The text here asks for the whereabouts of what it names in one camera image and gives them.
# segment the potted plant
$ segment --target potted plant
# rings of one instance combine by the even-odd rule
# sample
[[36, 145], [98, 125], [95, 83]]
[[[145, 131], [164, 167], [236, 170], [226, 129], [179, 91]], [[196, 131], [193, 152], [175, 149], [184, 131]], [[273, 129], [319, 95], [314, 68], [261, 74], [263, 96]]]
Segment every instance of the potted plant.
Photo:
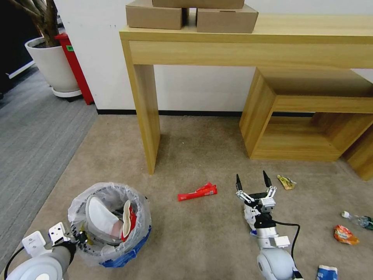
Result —
[[57, 8], [53, 0], [8, 0], [16, 8], [23, 10], [33, 20], [43, 37], [26, 42], [25, 47], [53, 93], [59, 97], [72, 97], [81, 94], [77, 81], [66, 56], [55, 36]]

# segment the black cable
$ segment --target black cable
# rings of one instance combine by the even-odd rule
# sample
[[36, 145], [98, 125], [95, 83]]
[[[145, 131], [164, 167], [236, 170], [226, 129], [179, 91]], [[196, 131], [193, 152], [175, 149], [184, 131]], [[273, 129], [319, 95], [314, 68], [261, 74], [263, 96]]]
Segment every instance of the black cable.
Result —
[[294, 236], [293, 244], [291, 246], [291, 257], [294, 260], [294, 246], [295, 246], [296, 238], [298, 237], [298, 234], [299, 234], [299, 231], [300, 231], [300, 225], [298, 225], [298, 224], [283, 223], [283, 222], [278, 222], [278, 221], [275, 221], [275, 220], [272, 220], [272, 221], [275, 222], [276, 224], [280, 224], [280, 225], [283, 225], [283, 226], [296, 226], [296, 227], [298, 227], [298, 229], [296, 231], [296, 234]]
[[14, 253], [14, 255], [10, 258], [9, 262], [7, 263], [7, 266], [5, 267], [5, 270], [4, 270], [4, 280], [6, 280], [8, 278], [8, 269], [9, 269], [9, 266], [10, 264], [12, 263], [13, 259], [24, 249], [24, 247], [22, 246], [17, 252]]

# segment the wooden cube shelf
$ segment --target wooden cube shelf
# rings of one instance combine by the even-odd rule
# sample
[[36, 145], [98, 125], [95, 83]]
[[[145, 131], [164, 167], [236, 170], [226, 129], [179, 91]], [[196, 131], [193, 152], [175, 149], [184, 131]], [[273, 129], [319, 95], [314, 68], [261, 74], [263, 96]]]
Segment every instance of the wooden cube shelf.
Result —
[[351, 70], [257, 68], [240, 129], [252, 159], [335, 161], [372, 124], [373, 85]]
[[373, 178], [373, 126], [344, 153], [344, 158], [365, 181]]

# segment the plastic bottle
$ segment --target plastic bottle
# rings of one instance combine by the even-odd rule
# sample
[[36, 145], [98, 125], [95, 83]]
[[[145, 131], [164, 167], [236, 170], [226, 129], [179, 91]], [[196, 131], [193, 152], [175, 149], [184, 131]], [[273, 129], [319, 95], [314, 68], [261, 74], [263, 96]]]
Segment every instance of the plastic bottle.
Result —
[[343, 218], [349, 219], [353, 224], [361, 226], [362, 228], [373, 230], [373, 219], [368, 216], [351, 215], [347, 211], [341, 213]]

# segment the blue and white wrapper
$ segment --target blue and white wrapper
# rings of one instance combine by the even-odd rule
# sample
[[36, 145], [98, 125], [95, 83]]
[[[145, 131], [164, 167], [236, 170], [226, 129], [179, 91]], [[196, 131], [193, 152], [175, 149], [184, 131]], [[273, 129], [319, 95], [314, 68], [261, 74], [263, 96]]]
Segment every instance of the blue and white wrapper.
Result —
[[319, 265], [316, 280], [338, 280], [338, 269], [332, 266]]

